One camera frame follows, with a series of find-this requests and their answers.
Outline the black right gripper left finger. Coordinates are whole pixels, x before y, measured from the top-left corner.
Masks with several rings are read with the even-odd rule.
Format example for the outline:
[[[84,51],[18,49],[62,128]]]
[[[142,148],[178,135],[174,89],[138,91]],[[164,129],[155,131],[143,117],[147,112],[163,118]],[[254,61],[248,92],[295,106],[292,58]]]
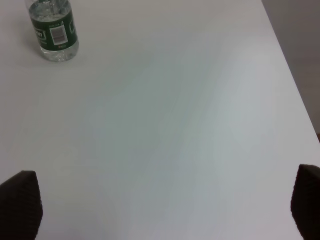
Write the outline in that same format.
[[[43,217],[36,172],[22,170],[0,185],[0,238],[34,240]]]

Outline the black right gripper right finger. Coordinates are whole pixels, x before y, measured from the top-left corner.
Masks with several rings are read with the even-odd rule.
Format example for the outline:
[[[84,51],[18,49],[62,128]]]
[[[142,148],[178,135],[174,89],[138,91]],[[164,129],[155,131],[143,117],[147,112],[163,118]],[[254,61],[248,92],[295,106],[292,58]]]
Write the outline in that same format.
[[[304,240],[320,238],[320,168],[310,164],[298,167],[290,210]]]

